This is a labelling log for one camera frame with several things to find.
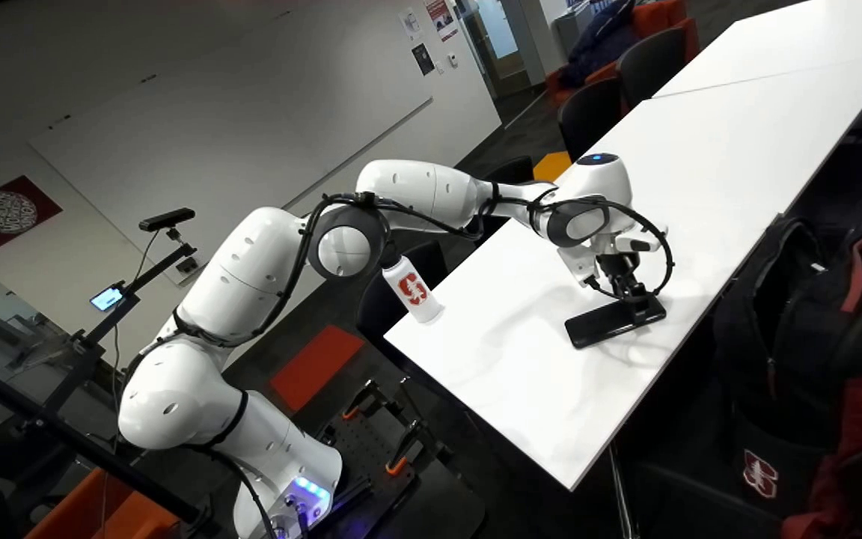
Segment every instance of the white table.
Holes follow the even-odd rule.
[[[553,244],[506,224],[433,289],[440,316],[405,316],[387,337],[559,486],[578,489],[858,111],[862,77],[828,65],[642,101],[593,147],[626,159],[634,207],[671,228],[675,276],[660,294],[660,324],[574,351],[562,324],[602,297],[574,283]],[[654,262],[645,258],[642,282],[659,276]]]
[[[862,3],[810,0],[737,20],[659,99],[759,77],[862,63]]]

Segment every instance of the stand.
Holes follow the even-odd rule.
[[[634,277],[638,255],[602,255],[599,262],[611,277],[616,301],[566,319],[574,346],[608,342],[668,313],[663,304]]]
[[[203,520],[203,511],[173,492],[161,489],[150,477],[138,474],[126,460],[120,460],[113,451],[99,447],[92,438],[74,432],[62,417],[60,406],[68,402],[68,396],[96,373],[96,366],[102,361],[102,337],[138,304],[138,289],[152,282],[158,273],[173,267],[176,261],[194,255],[189,243],[173,249],[167,258],[161,258],[156,267],[141,273],[134,282],[123,286],[123,301],[86,334],[71,334],[71,370],[62,378],[62,382],[44,397],[44,403],[33,402],[30,396],[17,393],[14,385],[0,379],[0,403],[14,414],[14,420],[6,420],[0,426],[0,477],[14,478],[17,474],[26,477],[26,457],[39,454],[48,460],[68,460],[74,454],[83,454],[86,460],[104,466],[110,477],[126,483],[129,489],[146,495],[167,511],[173,511],[182,520]]]
[[[312,539],[473,539],[485,524],[485,502],[440,460],[440,442],[399,403],[366,382],[343,414],[330,421],[327,439],[343,454],[343,483],[334,508]]]

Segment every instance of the white robotic arm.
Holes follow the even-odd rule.
[[[238,222],[141,354],[116,414],[123,438],[141,450],[191,442],[232,457],[277,536],[295,536],[333,508],[342,454],[303,435],[259,393],[226,385],[222,369],[232,346],[216,334],[232,345],[264,325],[288,294],[304,224],[274,207]],[[246,486],[232,524],[237,536],[264,536],[264,514]]]
[[[129,442],[209,447],[249,477],[258,502],[243,486],[237,536],[264,536],[267,520],[274,536],[298,536],[333,508],[342,478],[333,447],[303,435],[259,393],[222,379],[231,351],[282,312],[304,258],[327,277],[349,277],[376,262],[390,230],[440,233],[460,230],[476,215],[511,215],[551,239],[574,276],[593,277],[608,255],[620,255],[616,233],[634,222],[626,168],[604,153],[581,159],[556,183],[527,186],[485,183],[424,162],[372,162],[357,191],[327,198],[309,218],[255,209],[141,354],[123,393],[116,421]]]

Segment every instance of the wall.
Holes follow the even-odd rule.
[[[566,56],[559,54],[556,35],[551,33],[551,24],[544,17],[542,3],[535,0],[502,0],[502,9],[509,15],[509,24],[517,38],[517,50],[527,68],[529,84],[544,84],[551,71],[566,65]]]
[[[26,173],[62,213],[0,249],[0,283],[23,297],[62,328],[92,325],[89,297],[131,276],[141,252],[81,198],[26,140],[62,113],[86,111],[134,87],[152,71],[189,63],[231,38],[274,20],[298,0],[12,0],[0,3],[0,183]],[[321,191],[354,189],[357,170],[375,155],[406,155],[454,164],[497,126],[485,80],[464,35],[436,38],[424,6],[402,0],[405,17],[418,20],[436,71],[424,77],[430,105],[387,132],[291,209],[309,209]],[[304,273],[295,304],[321,277]],[[120,346],[134,354],[161,325],[185,289],[167,277],[143,289],[143,301],[123,324]]]

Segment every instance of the backpack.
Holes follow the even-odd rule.
[[[862,451],[862,228],[774,218],[711,313],[729,474],[782,536],[857,532],[842,489]]]

